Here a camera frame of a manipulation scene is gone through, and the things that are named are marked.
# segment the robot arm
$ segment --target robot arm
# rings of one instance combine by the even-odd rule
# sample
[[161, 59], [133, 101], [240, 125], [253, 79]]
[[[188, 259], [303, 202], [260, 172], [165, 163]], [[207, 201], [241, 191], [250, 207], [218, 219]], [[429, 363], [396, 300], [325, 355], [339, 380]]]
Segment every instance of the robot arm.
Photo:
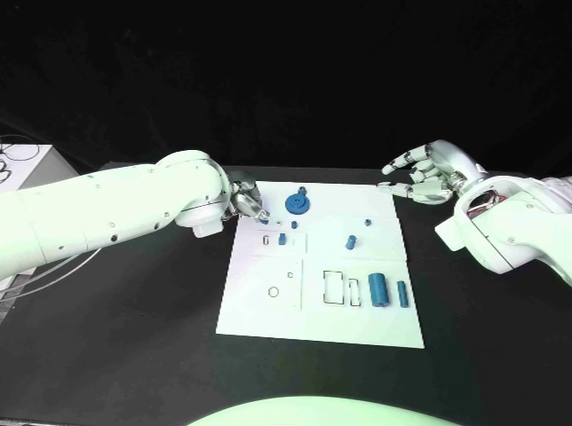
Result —
[[0, 194], [0, 280], [172, 221], [197, 237], [234, 214], [267, 220], [254, 181], [231, 180], [200, 151]]
[[466, 247], [479, 264], [495, 273], [538, 259], [572, 287], [569, 199], [535, 179], [491, 177], [446, 141], [429, 144], [422, 155], [416, 156], [416, 150], [383, 168], [387, 174], [406, 165], [406, 157], [409, 163], [419, 160], [411, 171], [416, 183], [381, 183], [380, 189], [426, 204], [439, 204], [458, 193], [453, 216], [436, 226], [447, 247]]

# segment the blue gear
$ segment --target blue gear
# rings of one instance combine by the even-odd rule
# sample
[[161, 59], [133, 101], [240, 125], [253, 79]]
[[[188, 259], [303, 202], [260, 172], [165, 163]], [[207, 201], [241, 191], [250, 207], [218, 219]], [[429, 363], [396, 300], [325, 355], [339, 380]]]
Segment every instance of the blue gear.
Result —
[[290, 195], [285, 200], [285, 209], [293, 215], [302, 215], [311, 208], [311, 201], [306, 198], [306, 188], [300, 186], [298, 193]]

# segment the black backdrop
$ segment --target black backdrop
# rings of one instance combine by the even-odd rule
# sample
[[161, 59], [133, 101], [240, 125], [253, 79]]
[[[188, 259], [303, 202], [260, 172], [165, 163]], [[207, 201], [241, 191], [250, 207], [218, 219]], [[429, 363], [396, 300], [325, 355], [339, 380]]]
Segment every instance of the black backdrop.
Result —
[[445, 138], [572, 173], [572, 2], [0, 0], [0, 123], [88, 167], [380, 168]]

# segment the robotic hand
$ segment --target robotic hand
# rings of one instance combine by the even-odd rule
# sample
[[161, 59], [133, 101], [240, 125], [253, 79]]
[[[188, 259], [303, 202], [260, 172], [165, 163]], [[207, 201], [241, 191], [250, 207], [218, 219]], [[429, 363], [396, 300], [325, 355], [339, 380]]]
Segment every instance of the robotic hand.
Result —
[[0, 280], [152, 233], [172, 221], [204, 237], [231, 216], [269, 219], [254, 179], [200, 151], [0, 194]]
[[492, 176], [445, 140], [400, 155], [383, 174], [409, 164], [413, 185], [377, 186], [424, 204], [458, 194], [453, 216], [435, 228], [450, 250], [466, 247], [495, 273], [538, 259], [572, 287], [572, 195], [533, 178]]

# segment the blue object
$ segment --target blue object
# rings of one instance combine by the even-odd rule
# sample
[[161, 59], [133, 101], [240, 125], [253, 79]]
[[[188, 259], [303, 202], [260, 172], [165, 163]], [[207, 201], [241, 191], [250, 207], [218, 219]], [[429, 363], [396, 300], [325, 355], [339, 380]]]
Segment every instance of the blue object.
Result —
[[371, 273], [368, 275], [368, 284], [371, 285], [371, 305], [374, 307], [387, 306], [390, 298], [387, 297], [387, 286], [381, 273]]
[[397, 281], [397, 298], [400, 299], [400, 307], [407, 308], [409, 301], [406, 300], [406, 287], [403, 281]]
[[349, 235], [347, 239], [345, 249], [352, 250], [354, 245], [355, 245], [355, 235]]
[[290, 195], [287, 199], [285, 200], [285, 209], [293, 214], [293, 215], [302, 215], [308, 209], [311, 208], [311, 202], [306, 198], [306, 188], [300, 186], [298, 189], [298, 193]]

